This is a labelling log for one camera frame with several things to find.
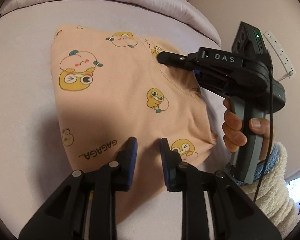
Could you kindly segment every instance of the white mattress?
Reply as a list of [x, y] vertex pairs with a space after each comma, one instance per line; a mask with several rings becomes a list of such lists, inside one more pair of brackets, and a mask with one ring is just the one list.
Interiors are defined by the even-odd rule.
[[[15, 236], [71, 173], [50, 77], [50, 46], [62, 24], [160, 37], [186, 54], [199, 47], [219, 49], [171, 17], [109, 0], [46, 2], [0, 18], [0, 217]], [[201, 169], [213, 172], [229, 159], [221, 130], [225, 108], [219, 96], [203, 95], [219, 139]], [[179, 239], [181, 204], [179, 193], [159, 195], [118, 226], [118, 239]]]

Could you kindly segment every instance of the stitching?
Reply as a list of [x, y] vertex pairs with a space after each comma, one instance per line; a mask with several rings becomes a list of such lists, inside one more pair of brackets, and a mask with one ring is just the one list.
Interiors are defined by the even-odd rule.
[[[144, 49], [146, 50], [146, 52], [148, 54], [146, 46], [140, 40], [140, 38], [142, 38], [142, 37], [139, 37], [139, 36], [137, 36], [137, 37], [138, 37], [140, 43], [143, 45]], [[180, 90], [181, 92], [183, 92], [187, 96], [193, 98], [197, 102], [199, 102], [201, 104], [204, 104], [206, 106], [206, 103], [202, 98], [199, 98], [198, 96], [193, 95], [192, 93], [188, 92], [187, 90], [183, 90], [181, 87], [178, 86], [177, 82], [173, 81], [173, 79], [171, 77], [168, 77], [165, 73], [163, 73], [161, 68], [160, 68], [161, 64], [158, 61], [156, 61], [152, 55], [151, 55], [151, 60], [154, 63], [154, 65], [156, 66], [156, 68], [161, 72], [161, 74], [168, 80], [168, 82], [170, 82], [174, 87], [176, 87], [178, 90]]]

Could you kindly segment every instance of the blue fuzzy trim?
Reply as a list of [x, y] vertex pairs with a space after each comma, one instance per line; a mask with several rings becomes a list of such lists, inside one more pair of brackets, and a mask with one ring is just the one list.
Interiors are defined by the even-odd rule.
[[[265, 171], [265, 174], [267, 174], [269, 171], [272, 170], [272, 168], [274, 167], [274, 165], [277, 163], [277, 160], [279, 158], [279, 148], [278, 146], [275, 144], [273, 149], [272, 149], [272, 153], [269, 157], [269, 160], [268, 160], [268, 164], [267, 164], [267, 167], [266, 167], [266, 171]], [[260, 179], [261, 177], [261, 173], [262, 173], [262, 169], [263, 169], [263, 166], [264, 166], [264, 163], [260, 163], [258, 164], [257, 166], [257, 169], [256, 169], [256, 172], [254, 174], [254, 179], [253, 179], [253, 182], [257, 181]], [[224, 172], [226, 172], [227, 174], [230, 174], [230, 169], [231, 169], [231, 164], [227, 164], [226, 167], [224, 168]], [[238, 185], [238, 186], [243, 186], [243, 185], [246, 185], [247, 183], [243, 182], [243, 181], [239, 181], [233, 177], [231, 177], [232, 180]]]

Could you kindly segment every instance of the garment sleeve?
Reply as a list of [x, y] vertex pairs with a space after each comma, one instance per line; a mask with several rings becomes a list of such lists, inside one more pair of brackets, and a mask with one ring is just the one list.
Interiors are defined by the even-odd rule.
[[[292, 231], [300, 220], [297, 205], [289, 197], [289, 191], [284, 179], [287, 156], [287, 150], [284, 146], [280, 142], [276, 142], [256, 200], [256, 205], [277, 227], [282, 235], [282, 239]], [[258, 165], [252, 184], [245, 184], [233, 178], [250, 199], [253, 199], [255, 195], [262, 168], [263, 163]]]

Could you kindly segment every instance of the white power strip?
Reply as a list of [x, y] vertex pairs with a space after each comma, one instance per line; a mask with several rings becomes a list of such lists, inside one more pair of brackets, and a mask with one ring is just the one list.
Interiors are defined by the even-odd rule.
[[293, 76], [295, 76], [297, 74], [296, 70], [292, 66], [291, 61], [289, 60], [288, 56], [284, 52], [283, 48], [281, 47], [281, 45], [279, 44], [279, 42], [275, 38], [275, 36], [271, 33], [271, 31], [265, 32], [263, 34], [263, 36], [269, 41], [270, 45], [272, 46], [274, 51], [277, 53], [279, 59], [281, 60], [283, 66], [287, 72], [287, 75], [285, 77], [292, 78]]

